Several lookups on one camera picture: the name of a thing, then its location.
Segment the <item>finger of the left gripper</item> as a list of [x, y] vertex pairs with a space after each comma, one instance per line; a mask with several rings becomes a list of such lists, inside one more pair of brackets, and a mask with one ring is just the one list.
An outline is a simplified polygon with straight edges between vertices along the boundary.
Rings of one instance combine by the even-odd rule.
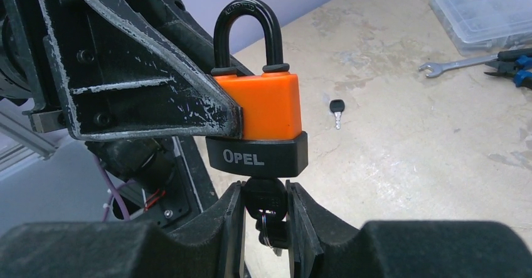
[[74, 138], [242, 136], [237, 103], [125, 0], [41, 0], [41, 8]]
[[213, 38], [186, 10], [182, 0], [125, 0], [153, 28], [204, 73], [215, 67]]

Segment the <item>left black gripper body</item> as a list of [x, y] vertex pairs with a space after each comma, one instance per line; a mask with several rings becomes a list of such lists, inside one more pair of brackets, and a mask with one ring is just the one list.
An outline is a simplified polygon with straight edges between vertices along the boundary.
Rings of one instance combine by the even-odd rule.
[[23, 114], [37, 133], [70, 132], [46, 50], [48, 39], [41, 0], [1, 0], [1, 98], [16, 105], [33, 100]]

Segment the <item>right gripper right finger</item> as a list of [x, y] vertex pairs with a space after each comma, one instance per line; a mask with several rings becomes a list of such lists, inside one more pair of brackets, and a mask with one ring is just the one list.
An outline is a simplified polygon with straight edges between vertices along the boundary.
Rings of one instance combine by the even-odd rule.
[[285, 182], [291, 277], [352, 277], [359, 229], [318, 204], [299, 183]]

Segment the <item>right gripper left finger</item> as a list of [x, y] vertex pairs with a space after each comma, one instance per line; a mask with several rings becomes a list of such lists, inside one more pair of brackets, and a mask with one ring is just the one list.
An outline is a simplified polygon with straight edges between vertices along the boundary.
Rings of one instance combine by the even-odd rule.
[[245, 276], [242, 188], [232, 183], [214, 205], [168, 233], [177, 244], [176, 277]]

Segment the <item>black key bunch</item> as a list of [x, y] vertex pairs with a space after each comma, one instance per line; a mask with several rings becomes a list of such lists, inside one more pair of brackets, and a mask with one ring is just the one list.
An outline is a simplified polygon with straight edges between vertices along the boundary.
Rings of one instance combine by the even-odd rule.
[[245, 208], [256, 220], [258, 241], [280, 257], [288, 248], [287, 190], [277, 178], [249, 178], [243, 186]]

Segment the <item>orange black padlock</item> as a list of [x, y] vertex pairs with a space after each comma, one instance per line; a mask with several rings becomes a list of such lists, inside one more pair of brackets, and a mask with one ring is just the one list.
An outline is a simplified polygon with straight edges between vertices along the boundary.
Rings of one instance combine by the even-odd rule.
[[[266, 63], [261, 75], [237, 76], [230, 61], [230, 31], [242, 16], [261, 25]], [[239, 139], [207, 137], [210, 166], [259, 178], [294, 178], [308, 165], [302, 129], [299, 78], [284, 61], [282, 33], [273, 10], [261, 0], [234, 0], [221, 11], [213, 35], [212, 76], [242, 110]]]

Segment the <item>single black key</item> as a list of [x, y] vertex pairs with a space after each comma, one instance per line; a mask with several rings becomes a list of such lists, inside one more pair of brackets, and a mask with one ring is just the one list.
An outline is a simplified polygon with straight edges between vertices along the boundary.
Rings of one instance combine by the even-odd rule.
[[336, 129], [341, 128], [341, 114], [345, 110], [345, 103], [342, 99], [334, 99], [329, 103], [329, 110], [334, 114]]

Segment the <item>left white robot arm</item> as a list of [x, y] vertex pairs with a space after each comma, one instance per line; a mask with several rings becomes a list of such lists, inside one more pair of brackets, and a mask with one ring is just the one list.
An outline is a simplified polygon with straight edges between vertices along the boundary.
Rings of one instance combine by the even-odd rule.
[[1, 0], [1, 97], [33, 99], [35, 132], [67, 129], [116, 176], [167, 137], [242, 137], [214, 65], [182, 0]]

